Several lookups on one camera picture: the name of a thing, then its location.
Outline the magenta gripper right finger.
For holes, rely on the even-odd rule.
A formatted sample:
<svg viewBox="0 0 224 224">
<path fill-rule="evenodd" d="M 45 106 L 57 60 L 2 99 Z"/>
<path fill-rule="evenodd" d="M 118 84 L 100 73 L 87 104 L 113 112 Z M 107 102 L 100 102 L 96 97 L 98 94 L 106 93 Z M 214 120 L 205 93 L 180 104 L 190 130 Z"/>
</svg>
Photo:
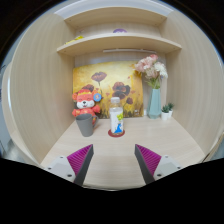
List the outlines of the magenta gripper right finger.
<svg viewBox="0 0 224 224">
<path fill-rule="evenodd" d="M 152 183 L 155 181 L 153 175 L 155 170 L 161 160 L 161 156 L 150 149 L 141 146 L 139 144 L 135 145 L 134 152 L 136 159 L 138 161 L 143 179 L 146 184 Z"/>
</svg>

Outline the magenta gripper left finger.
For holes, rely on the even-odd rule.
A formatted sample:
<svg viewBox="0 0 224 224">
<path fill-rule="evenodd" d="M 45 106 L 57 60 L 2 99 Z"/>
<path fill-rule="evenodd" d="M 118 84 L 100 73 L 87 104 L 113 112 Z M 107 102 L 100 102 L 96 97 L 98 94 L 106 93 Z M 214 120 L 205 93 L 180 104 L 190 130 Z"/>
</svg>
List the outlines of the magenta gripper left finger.
<svg viewBox="0 0 224 224">
<path fill-rule="evenodd" d="M 90 144 L 67 157 L 67 160 L 76 175 L 74 180 L 76 185 L 83 185 L 93 154 L 93 145 Z"/>
</svg>

